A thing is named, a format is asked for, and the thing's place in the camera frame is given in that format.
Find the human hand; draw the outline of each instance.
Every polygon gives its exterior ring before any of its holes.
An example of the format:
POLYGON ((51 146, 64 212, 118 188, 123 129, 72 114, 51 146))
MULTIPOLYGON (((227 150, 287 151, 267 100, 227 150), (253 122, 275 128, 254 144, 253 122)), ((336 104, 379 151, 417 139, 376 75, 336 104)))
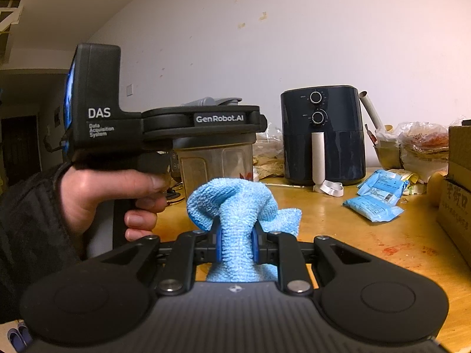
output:
POLYGON ((150 235, 157 221, 156 213, 167 206, 163 193, 169 185, 163 175, 136 170, 95 171, 70 167, 60 182, 62 214, 74 242, 81 240, 91 226, 98 204, 113 199, 134 199, 136 207, 124 216, 126 239, 150 235))

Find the table surface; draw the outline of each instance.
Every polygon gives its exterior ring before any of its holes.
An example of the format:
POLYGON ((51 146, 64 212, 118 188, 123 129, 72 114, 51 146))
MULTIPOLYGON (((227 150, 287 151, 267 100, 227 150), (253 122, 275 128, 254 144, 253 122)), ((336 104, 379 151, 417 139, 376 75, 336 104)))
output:
MULTIPOLYGON (((263 182, 286 183, 281 178, 263 182)), ((345 199, 355 196, 355 186, 345 187, 341 198, 312 192, 312 188, 268 187, 279 208, 302 210, 299 240, 311 242, 316 235, 330 235, 441 285, 448 295, 450 310, 438 340, 451 352, 471 351, 471 270, 436 222, 437 209, 425 195, 403 197, 407 203, 399 204, 404 212, 398 218, 374 225, 342 206, 345 199)), ((195 226, 182 201, 159 214, 154 233, 167 242, 192 229, 195 226)), ((208 264, 198 267, 196 279, 204 280, 207 271, 208 264)))

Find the black ribbed surface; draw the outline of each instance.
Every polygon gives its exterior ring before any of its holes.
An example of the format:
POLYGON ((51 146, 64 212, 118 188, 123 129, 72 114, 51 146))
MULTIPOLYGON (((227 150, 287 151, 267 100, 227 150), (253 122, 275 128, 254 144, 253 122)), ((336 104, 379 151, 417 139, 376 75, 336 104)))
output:
POLYGON ((434 340, 375 347, 343 336, 307 298, 282 294, 275 283, 195 283, 165 297, 134 331, 107 344, 63 348, 37 341, 28 353, 443 353, 434 340))

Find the device screen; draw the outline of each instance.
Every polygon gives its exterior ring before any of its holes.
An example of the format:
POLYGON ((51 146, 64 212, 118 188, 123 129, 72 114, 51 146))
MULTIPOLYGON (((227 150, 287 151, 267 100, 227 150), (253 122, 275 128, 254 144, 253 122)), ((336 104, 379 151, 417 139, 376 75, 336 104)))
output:
POLYGON ((67 85, 65 86, 64 98, 64 127, 67 130, 72 122, 72 89, 74 87, 75 59, 72 61, 69 75, 67 77, 67 85))

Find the blue package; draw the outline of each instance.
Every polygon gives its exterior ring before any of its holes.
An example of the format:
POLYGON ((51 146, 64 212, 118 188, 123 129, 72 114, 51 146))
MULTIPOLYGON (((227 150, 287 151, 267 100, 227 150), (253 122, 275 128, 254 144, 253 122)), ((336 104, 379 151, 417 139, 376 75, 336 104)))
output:
POLYGON ((395 206, 402 196, 402 193, 409 185, 409 181, 400 180, 388 176, 387 171, 377 170, 376 174, 372 174, 366 179, 358 190, 360 196, 370 195, 382 201, 383 203, 395 206))
POLYGON ((371 195, 356 196, 344 201, 343 205, 370 219, 372 222, 389 222, 404 212, 402 208, 390 206, 371 195))

